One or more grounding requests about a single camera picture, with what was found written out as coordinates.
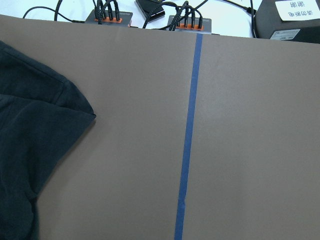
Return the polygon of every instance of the white label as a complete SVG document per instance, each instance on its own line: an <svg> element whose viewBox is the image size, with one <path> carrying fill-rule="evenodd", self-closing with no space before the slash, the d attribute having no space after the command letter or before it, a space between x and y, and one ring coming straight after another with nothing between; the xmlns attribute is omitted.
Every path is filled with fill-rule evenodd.
<svg viewBox="0 0 320 240"><path fill-rule="evenodd" d="M273 40L291 40L294 39L300 29L275 31L270 39Z"/></svg>
<svg viewBox="0 0 320 240"><path fill-rule="evenodd" d="M276 1L275 5L283 21L320 19L320 10L316 0Z"/></svg>

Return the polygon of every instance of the black box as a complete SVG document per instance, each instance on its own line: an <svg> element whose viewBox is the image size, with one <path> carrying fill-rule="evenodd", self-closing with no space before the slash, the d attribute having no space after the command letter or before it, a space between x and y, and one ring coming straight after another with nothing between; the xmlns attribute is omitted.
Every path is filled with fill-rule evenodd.
<svg viewBox="0 0 320 240"><path fill-rule="evenodd" d="M255 32L258 38L320 44L320 19L283 21L276 1L283 0L262 0L255 14Z"/></svg>

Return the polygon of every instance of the dark cloth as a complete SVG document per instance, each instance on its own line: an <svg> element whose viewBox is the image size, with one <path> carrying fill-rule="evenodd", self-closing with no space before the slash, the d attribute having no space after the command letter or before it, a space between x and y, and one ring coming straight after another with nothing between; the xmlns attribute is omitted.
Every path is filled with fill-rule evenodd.
<svg viewBox="0 0 320 240"><path fill-rule="evenodd" d="M77 87L0 41L0 240L37 240L37 196L94 120Z"/></svg>

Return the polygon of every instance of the white table surface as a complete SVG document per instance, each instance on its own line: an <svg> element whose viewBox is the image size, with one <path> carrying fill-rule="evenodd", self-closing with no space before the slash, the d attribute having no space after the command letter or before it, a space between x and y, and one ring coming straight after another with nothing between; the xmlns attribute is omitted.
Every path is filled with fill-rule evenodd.
<svg viewBox="0 0 320 240"><path fill-rule="evenodd" d="M171 0L182 5L184 0ZM1 0L0 14L22 18L25 12L35 6L44 6L52 9L56 8L58 0ZM202 0L189 0L193 7L200 4ZM250 0L234 0L233 2L243 6L250 6ZM254 9L258 9L262 0L253 0ZM123 12L132 12L132 26L141 28L145 18L138 8L135 0L118 0L119 9ZM147 28L161 28L167 25L169 15L175 14L173 7L164 6L165 17L159 18L148 23ZM60 6L59 12L72 20L84 21L89 13L94 9L92 0L64 0ZM222 0L209 0L199 8L204 18L212 19L212 33L225 36L252 37L251 35L251 16L243 9L223 2ZM28 13L26 18L53 20L54 13L47 9L34 9ZM65 21L58 16L58 21Z"/></svg>

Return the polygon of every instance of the blue tape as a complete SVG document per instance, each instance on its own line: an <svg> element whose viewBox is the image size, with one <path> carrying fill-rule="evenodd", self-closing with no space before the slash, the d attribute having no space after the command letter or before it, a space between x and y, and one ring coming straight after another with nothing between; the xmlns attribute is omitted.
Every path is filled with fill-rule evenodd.
<svg viewBox="0 0 320 240"><path fill-rule="evenodd" d="M182 240L182 235L184 230L185 209L186 209L185 199L186 199L187 187L188 187L190 153L191 153L191 144L192 144L192 134L193 134L193 128L194 128L202 39L203 39L203 35L198 33L196 35L194 57L193 57L192 77L191 77L190 94L189 94L189 106L188 106L188 113L186 118L181 177L180 177L180 188L179 188L178 206L177 206L176 220L175 220L174 240Z"/></svg>

